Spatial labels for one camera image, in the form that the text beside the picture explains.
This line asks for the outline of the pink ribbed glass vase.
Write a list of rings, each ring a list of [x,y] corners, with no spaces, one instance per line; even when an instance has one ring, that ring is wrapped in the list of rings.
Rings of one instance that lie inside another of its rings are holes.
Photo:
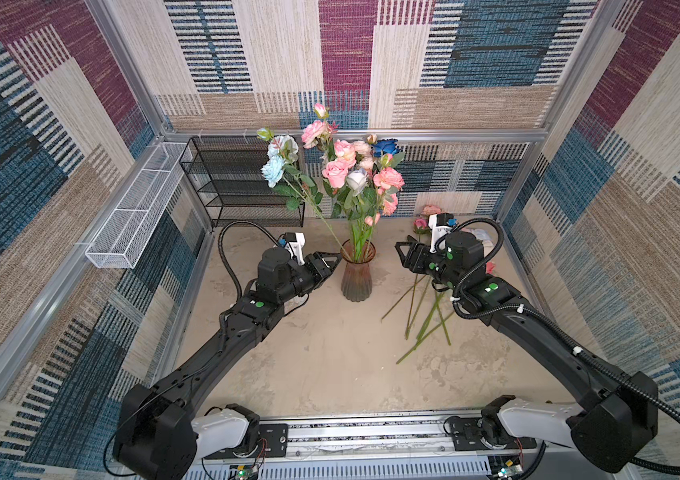
[[[376,248],[373,243],[366,242],[362,256],[358,261],[354,260],[355,246],[351,240],[343,243],[342,256],[345,262],[345,271],[341,282],[343,296],[351,302],[363,302],[367,300],[373,291],[373,279],[371,262],[376,256]]]

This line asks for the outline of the pink tulip stem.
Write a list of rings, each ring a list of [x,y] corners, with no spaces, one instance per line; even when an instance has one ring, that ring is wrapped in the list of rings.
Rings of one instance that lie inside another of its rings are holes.
[[[360,235],[360,259],[363,262],[368,261],[372,256],[372,237],[375,233],[377,224],[380,220],[380,213],[367,216],[362,222],[362,229]]]

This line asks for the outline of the white single rose stem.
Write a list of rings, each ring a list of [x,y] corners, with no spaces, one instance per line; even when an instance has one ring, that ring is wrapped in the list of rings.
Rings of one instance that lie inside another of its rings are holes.
[[[344,206],[351,228],[351,239],[354,247],[353,258],[361,262],[365,255],[365,244],[368,237],[366,218],[369,216],[372,202],[368,197],[369,176],[366,170],[356,169],[346,177],[349,193]]]

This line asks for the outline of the pink carnation spray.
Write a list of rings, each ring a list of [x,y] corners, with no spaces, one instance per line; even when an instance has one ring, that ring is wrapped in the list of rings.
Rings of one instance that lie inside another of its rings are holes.
[[[403,154],[383,153],[380,157],[368,156],[363,166],[368,173],[367,190],[362,195],[366,201],[365,233],[362,243],[364,258],[371,256],[368,244],[380,219],[391,217],[398,209],[398,194],[405,186],[403,175],[396,169]]]

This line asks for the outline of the white blue rose spray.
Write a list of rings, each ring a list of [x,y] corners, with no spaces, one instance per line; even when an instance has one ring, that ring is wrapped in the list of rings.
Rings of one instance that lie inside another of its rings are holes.
[[[261,167],[261,174],[269,188],[287,198],[288,210],[309,207],[327,227],[340,251],[346,253],[320,208],[323,195],[319,187],[298,165],[300,147],[297,140],[291,135],[277,135],[269,128],[259,129],[256,135],[267,143],[268,160]]]

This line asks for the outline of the pink rose stem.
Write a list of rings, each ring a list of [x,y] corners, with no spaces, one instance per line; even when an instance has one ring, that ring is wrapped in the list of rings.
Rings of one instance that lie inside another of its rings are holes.
[[[349,193],[349,188],[346,185],[346,177],[350,172],[356,169],[362,168],[348,167],[345,161],[335,160],[329,162],[322,171],[325,191],[332,201],[332,218],[344,216],[348,219],[346,207],[344,206]]]

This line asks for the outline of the cream white rose stem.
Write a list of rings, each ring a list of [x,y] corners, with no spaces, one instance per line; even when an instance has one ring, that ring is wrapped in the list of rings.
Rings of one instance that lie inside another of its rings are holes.
[[[375,168],[375,158],[372,156],[365,156],[359,161],[359,166],[368,173],[371,173]]]

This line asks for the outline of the blue rose stem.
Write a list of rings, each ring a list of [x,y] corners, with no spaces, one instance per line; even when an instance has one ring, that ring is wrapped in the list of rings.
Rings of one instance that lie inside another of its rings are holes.
[[[398,194],[405,186],[405,181],[397,167],[404,159],[404,153],[399,148],[396,139],[381,139],[374,144],[373,157],[375,168],[370,173],[372,190],[368,197],[372,202],[372,207],[369,216],[379,212],[381,220],[382,217],[392,216],[398,209]]]

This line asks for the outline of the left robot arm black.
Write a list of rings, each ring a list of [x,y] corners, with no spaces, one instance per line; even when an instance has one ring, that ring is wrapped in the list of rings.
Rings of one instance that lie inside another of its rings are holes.
[[[226,450],[259,458],[266,441],[260,417],[238,404],[200,414],[211,391],[232,367],[289,315],[287,304],[308,300],[335,272],[340,253],[303,251],[304,237],[288,232],[270,240],[247,285],[236,276],[235,303],[219,316],[218,331],[190,358],[150,387],[136,385],[122,400],[118,425],[103,461],[125,467],[124,477],[181,479],[197,461]]]

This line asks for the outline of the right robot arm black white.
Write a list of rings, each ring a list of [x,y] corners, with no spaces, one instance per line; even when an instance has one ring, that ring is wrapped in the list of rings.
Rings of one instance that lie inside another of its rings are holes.
[[[532,306],[506,280],[488,273],[496,255],[448,213],[429,220],[431,240],[414,237],[396,243],[407,270],[431,278],[447,293],[456,316],[479,320],[524,349],[572,395],[571,404],[555,406],[503,395],[486,405],[477,426],[490,449],[522,438],[577,450],[602,471],[616,474],[626,465],[680,476],[680,466],[640,458],[659,432],[659,416],[680,426],[680,412],[661,400],[657,383],[642,372],[633,375],[609,363],[568,335]]]

